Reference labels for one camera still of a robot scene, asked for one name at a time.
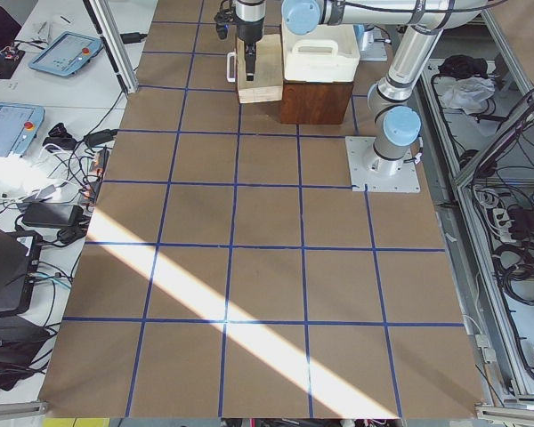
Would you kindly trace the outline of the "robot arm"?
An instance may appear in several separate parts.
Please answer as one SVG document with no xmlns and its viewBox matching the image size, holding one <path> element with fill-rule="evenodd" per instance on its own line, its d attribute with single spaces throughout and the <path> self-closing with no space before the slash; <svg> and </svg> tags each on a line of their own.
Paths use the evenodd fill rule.
<svg viewBox="0 0 534 427">
<path fill-rule="evenodd" d="M 281 14 L 287 28 L 306 35 L 321 25 L 404 25 L 406 31 L 387 74 L 368 96 L 378 129 L 363 155 L 366 170 L 393 176 L 402 167 L 421 122 L 405 106 L 444 29 L 469 22 L 489 7 L 487 1 L 285 1 Z"/>
</svg>

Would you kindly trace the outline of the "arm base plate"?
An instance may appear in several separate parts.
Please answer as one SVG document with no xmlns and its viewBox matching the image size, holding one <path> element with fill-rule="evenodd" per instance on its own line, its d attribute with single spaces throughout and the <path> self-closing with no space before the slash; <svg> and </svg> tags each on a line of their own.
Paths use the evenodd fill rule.
<svg viewBox="0 0 534 427">
<path fill-rule="evenodd" d="M 358 192 L 419 193 L 417 167 L 410 149 L 398 160 L 384 160 L 374 151 L 375 137 L 347 136 L 351 187 Z"/>
</svg>

